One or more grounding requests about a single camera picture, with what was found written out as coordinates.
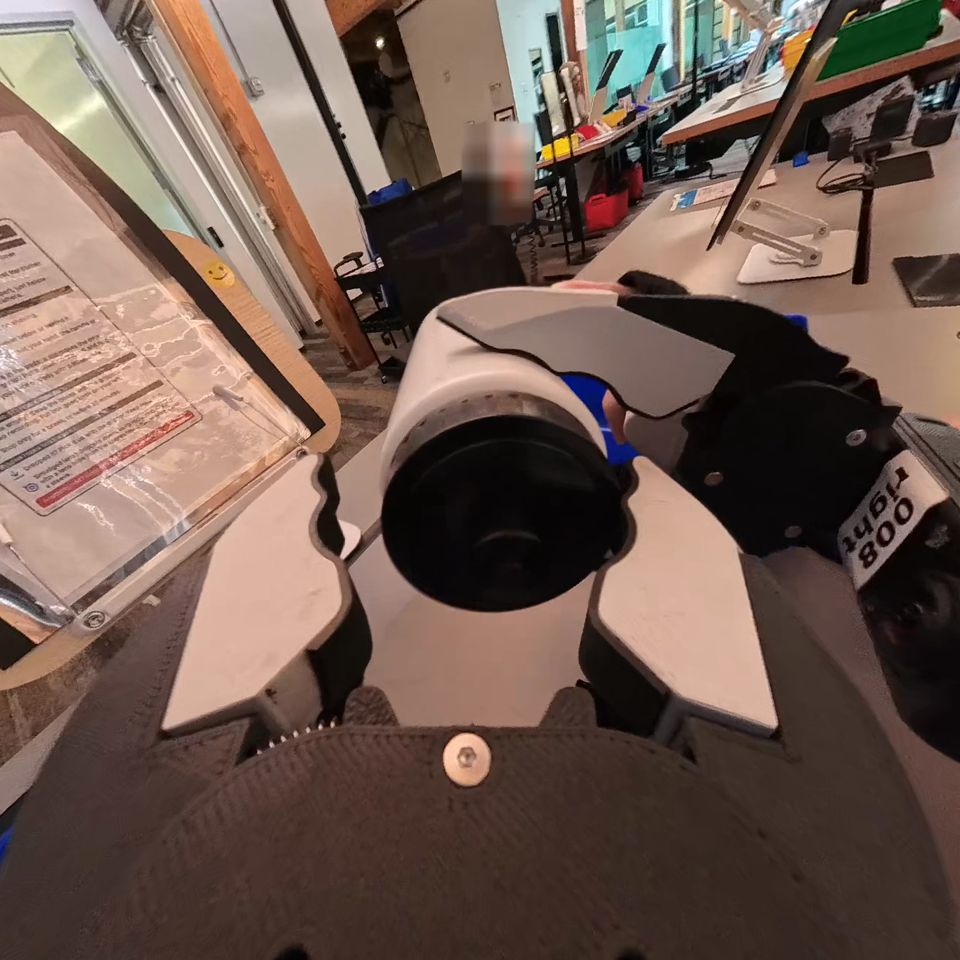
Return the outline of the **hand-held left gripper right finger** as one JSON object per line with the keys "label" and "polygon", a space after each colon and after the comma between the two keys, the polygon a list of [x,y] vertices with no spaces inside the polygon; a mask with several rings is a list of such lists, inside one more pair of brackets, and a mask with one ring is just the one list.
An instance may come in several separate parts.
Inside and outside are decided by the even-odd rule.
{"label": "hand-held left gripper right finger", "polygon": [[628,536],[597,573],[582,677],[613,726],[672,741],[691,719],[771,738],[779,726],[733,537],[646,457],[630,464]]}

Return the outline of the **white bottle black cap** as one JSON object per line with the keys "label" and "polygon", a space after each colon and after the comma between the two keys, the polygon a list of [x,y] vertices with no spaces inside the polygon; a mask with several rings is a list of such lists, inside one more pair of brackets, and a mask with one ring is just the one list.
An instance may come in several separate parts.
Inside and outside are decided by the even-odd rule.
{"label": "white bottle black cap", "polygon": [[601,428],[539,355],[495,350],[462,320],[540,314],[562,290],[450,299],[421,323],[381,450],[381,536],[421,594],[475,613],[545,604],[623,545],[624,486]]}

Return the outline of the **wooden post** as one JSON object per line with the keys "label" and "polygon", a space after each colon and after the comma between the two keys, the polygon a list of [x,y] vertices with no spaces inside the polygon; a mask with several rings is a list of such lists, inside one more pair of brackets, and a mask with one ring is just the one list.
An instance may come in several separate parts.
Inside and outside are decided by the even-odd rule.
{"label": "wooden post", "polygon": [[156,1],[150,7],[198,82],[258,199],[269,210],[279,246],[344,365],[351,370],[377,365],[378,354],[340,288],[210,18],[197,1]]}

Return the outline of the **person's right hand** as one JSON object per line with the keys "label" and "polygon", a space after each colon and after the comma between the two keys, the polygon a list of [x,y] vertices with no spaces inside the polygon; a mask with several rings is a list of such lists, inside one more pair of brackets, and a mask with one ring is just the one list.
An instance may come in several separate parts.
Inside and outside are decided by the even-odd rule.
{"label": "person's right hand", "polygon": [[[610,292],[617,294],[618,296],[627,296],[632,293],[632,289],[629,287],[618,283],[618,282],[609,282],[609,281],[590,281],[582,279],[568,279],[558,281],[552,284],[555,289],[564,289],[571,291],[587,291],[587,292]],[[624,432],[625,421],[626,421],[626,409],[620,404],[619,400],[615,395],[607,390],[603,396],[602,407],[604,411],[604,416],[606,417],[606,423],[610,429],[612,438],[618,444],[626,443],[626,435]]]}

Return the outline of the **black mesh office chair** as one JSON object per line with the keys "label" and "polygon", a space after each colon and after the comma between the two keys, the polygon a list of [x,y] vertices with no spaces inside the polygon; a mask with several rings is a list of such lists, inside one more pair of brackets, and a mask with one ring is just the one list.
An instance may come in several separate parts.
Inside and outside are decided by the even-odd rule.
{"label": "black mesh office chair", "polygon": [[468,210],[461,172],[369,203],[360,214],[388,291],[414,332],[450,299],[528,284],[510,230],[481,222]]}

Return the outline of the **black floor lamp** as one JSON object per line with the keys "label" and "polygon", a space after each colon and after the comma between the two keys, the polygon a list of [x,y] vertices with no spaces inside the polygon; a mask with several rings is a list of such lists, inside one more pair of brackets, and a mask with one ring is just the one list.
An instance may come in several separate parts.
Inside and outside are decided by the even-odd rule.
{"label": "black floor lamp", "polygon": [[272,1],[281,28],[289,42],[294,58],[306,83],[306,87],[316,105],[323,126],[333,144],[342,171],[346,176],[357,206],[362,209],[368,205],[368,194],[355,166],[354,159],[346,143],[345,134],[331,108],[326,91],[314,68],[313,61],[307,51],[306,43],[296,24],[290,6],[286,1]]}

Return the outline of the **green bin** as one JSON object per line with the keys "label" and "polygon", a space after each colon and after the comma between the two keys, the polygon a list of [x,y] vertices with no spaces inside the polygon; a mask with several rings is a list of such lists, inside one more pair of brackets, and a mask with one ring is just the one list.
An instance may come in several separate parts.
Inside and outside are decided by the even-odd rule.
{"label": "green bin", "polygon": [[822,67],[824,81],[912,53],[940,28],[941,1],[904,1],[847,22]]}

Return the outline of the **framed instruction sign board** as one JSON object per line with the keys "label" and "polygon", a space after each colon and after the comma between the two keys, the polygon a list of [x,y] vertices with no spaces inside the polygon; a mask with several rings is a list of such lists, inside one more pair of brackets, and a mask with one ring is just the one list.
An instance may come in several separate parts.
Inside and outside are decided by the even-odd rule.
{"label": "framed instruction sign board", "polygon": [[2,87],[2,672],[86,643],[342,429],[214,254]]}

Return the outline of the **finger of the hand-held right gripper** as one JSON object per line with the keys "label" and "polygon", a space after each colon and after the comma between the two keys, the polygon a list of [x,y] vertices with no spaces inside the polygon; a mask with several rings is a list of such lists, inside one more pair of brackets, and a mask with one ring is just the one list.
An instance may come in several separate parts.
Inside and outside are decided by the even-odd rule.
{"label": "finger of the hand-held right gripper", "polygon": [[494,289],[453,298],[437,317],[488,351],[597,379],[624,408],[653,421],[702,402],[735,361],[732,352],[628,311],[612,292]]}
{"label": "finger of the hand-held right gripper", "polygon": [[684,418],[684,413],[654,419],[628,411],[624,420],[626,442],[639,456],[674,477],[685,449]]}

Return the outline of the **black square pad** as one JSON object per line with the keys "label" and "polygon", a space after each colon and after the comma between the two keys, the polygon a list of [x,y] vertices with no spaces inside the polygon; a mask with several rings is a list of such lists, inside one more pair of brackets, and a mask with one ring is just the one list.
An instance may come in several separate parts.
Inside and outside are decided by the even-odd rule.
{"label": "black square pad", "polygon": [[959,253],[897,257],[892,265],[913,308],[959,306]]}

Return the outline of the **red bin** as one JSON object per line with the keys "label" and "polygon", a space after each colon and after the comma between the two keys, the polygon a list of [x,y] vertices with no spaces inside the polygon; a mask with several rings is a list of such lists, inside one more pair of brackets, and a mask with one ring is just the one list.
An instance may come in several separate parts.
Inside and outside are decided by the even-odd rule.
{"label": "red bin", "polygon": [[630,189],[596,193],[583,203],[583,223],[588,234],[611,231],[626,218],[630,209]]}

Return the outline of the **black monitor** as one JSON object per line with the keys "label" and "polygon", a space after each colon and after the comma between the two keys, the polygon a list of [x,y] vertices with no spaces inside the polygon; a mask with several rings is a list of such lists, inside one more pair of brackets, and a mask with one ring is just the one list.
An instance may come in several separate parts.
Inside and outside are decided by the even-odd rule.
{"label": "black monitor", "polygon": [[802,106],[807,102],[810,91],[817,83],[833,51],[836,37],[843,23],[857,6],[858,2],[855,1],[827,3],[796,68],[788,79],[785,90],[775,104],[771,118],[753,149],[743,174],[714,225],[713,234],[706,246],[707,251],[720,245],[728,234],[733,233],[735,228],[740,226],[740,215],[755,197],[762,178],[770,168]]}

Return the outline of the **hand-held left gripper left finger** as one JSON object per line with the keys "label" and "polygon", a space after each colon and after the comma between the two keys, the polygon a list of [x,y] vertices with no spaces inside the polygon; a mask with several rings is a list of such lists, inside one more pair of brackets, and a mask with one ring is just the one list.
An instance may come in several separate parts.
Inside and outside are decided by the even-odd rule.
{"label": "hand-held left gripper left finger", "polygon": [[249,719],[266,736],[339,721],[374,642],[346,561],[335,470],[301,454],[217,539],[161,729]]}

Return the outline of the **black desk stand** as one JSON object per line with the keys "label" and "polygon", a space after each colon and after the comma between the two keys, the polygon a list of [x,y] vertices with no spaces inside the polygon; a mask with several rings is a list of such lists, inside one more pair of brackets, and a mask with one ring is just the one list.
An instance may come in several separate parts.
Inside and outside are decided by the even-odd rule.
{"label": "black desk stand", "polygon": [[904,186],[933,179],[934,168],[928,150],[877,158],[868,155],[859,175],[860,193],[851,283],[865,285],[870,280],[872,222],[875,194],[882,188]]}

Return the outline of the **white monitor stand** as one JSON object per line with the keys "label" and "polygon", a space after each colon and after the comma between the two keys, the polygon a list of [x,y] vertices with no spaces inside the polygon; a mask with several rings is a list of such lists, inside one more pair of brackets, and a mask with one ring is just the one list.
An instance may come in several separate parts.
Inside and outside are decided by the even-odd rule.
{"label": "white monitor stand", "polygon": [[753,245],[738,272],[739,285],[831,278],[853,270],[858,232],[833,229],[826,221],[751,198],[731,231]]}

